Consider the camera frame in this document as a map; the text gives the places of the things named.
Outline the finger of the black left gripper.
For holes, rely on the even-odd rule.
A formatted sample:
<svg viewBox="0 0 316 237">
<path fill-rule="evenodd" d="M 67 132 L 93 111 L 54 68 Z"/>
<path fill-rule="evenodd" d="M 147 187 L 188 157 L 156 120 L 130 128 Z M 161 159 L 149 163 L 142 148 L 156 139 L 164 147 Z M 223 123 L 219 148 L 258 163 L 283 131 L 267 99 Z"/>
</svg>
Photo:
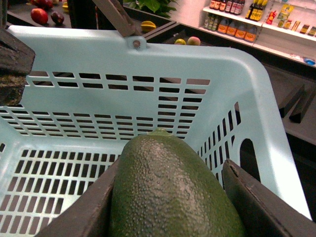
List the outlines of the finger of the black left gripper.
<svg viewBox="0 0 316 237">
<path fill-rule="evenodd" d="M 5 29 L 0 30 L 0 105 L 20 103 L 35 52 Z"/>
</svg>

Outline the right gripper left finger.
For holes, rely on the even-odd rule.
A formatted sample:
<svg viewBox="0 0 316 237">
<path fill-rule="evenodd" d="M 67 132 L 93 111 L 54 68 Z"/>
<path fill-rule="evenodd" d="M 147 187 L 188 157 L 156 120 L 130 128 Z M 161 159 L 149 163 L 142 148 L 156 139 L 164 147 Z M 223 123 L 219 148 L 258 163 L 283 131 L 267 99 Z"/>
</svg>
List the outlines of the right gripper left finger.
<svg viewBox="0 0 316 237">
<path fill-rule="evenodd" d="M 118 166 L 119 160 L 116 160 L 67 210 L 36 236 L 106 237 Z"/>
</svg>

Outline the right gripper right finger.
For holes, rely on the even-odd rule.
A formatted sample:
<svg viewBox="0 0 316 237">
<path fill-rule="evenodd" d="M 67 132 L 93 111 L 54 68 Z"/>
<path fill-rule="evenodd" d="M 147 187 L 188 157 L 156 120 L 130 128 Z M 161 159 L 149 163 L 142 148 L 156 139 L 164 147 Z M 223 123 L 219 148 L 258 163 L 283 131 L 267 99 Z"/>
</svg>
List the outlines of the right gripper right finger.
<svg viewBox="0 0 316 237">
<path fill-rule="evenodd" d="M 250 237 L 314 237 L 316 224 L 232 160 L 223 164 L 225 192 Z"/>
</svg>

